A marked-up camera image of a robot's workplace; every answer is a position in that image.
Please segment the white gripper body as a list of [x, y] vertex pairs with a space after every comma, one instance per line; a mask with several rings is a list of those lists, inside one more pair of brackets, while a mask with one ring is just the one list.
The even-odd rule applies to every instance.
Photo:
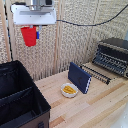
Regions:
[[51, 25], [56, 23], [56, 11], [53, 7], [30, 10], [25, 5], [12, 5], [13, 21], [16, 25]]

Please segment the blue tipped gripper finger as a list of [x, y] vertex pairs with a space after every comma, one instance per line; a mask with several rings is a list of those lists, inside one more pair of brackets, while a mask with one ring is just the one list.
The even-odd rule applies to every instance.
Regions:
[[40, 26], [39, 26], [39, 30], [36, 32], [36, 39], [39, 39], [39, 35], [40, 35]]

